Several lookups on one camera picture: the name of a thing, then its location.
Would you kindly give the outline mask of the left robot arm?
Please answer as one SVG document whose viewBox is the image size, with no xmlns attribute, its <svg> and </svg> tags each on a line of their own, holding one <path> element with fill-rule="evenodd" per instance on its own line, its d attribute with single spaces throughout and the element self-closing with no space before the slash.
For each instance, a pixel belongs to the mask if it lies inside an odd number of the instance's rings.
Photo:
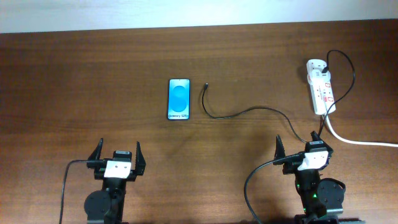
<svg viewBox="0 0 398 224">
<path fill-rule="evenodd" d="M 100 158 L 101 139 L 88 158 L 87 168 L 94 170 L 94 178 L 102 181 L 102 188 L 87 196 L 84 209 L 88 223 L 122 223 L 126 185 L 144 174 L 146 161 L 141 145 L 136 152 L 114 151 L 111 158 Z"/>
</svg>

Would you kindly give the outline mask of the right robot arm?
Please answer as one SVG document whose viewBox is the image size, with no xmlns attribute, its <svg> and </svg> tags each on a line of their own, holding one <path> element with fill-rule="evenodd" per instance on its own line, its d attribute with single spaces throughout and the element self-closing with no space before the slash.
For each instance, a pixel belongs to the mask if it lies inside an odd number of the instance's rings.
<svg viewBox="0 0 398 224">
<path fill-rule="evenodd" d="M 287 156 L 280 136 L 276 136 L 275 166 L 282 165 L 284 175 L 295 176 L 295 189 L 302 201 L 304 214 L 294 217 L 295 223 L 338 223 L 343 213 L 346 186 L 339 180 L 320 178 L 333 149 L 314 131 L 305 149 Z"/>
</svg>

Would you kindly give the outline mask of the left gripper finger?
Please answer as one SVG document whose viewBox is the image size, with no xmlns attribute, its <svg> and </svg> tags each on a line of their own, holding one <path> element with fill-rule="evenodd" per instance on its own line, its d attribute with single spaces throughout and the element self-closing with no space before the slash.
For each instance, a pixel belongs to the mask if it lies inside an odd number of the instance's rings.
<svg viewBox="0 0 398 224">
<path fill-rule="evenodd" d="M 102 160 L 100 159 L 102 147 L 103 147 L 103 138 L 99 140 L 95 150 L 88 157 L 88 162 L 86 164 L 87 168 L 95 169 L 102 164 Z"/>
<path fill-rule="evenodd" d="M 146 168 L 146 161 L 141 151 L 140 142 L 138 141 L 136 144 L 136 160 L 135 160 L 134 172 L 136 175 L 144 175 L 145 168 Z"/>
</svg>

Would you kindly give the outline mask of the blue Samsung Galaxy smartphone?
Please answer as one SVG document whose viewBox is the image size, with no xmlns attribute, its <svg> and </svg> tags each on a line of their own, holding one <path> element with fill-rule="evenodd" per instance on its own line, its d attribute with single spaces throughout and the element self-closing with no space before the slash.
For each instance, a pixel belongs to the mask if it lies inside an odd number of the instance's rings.
<svg viewBox="0 0 398 224">
<path fill-rule="evenodd" d="M 190 80 L 170 79 L 167 118 L 188 120 L 190 118 Z"/>
</svg>

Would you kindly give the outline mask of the white USB charger plug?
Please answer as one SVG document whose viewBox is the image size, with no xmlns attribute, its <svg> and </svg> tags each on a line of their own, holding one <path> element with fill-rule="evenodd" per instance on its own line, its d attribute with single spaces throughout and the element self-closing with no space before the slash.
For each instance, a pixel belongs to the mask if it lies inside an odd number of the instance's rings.
<svg viewBox="0 0 398 224">
<path fill-rule="evenodd" d="M 311 70 L 307 74 L 307 80 L 310 85 L 314 85 L 315 83 L 326 83 L 330 82 L 331 74 L 329 71 L 323 73 L 321 70 Z"/>
</svg>

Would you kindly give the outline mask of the white power strip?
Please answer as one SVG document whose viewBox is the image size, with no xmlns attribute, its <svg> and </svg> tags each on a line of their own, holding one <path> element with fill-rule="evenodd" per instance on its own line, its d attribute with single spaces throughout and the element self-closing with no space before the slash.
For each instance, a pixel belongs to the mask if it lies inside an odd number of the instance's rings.
<svg viewBox="0 0 398 224">
<path fill-rule="evenodd" d="M 307 62 L 307 74 L 311 70 L 321 70 L 323 72 L 326 62 L 320 59 L 311 59 Z M 326 115 L 326 112 L 333 113 L 336 110 L 334 105 L 335 98 L 331 88 L 331 80 L 326 83 L 315 83 L 310 85 L 310 91 L 313 102 L 313 109 L 316 115 Z"/>
</svg>

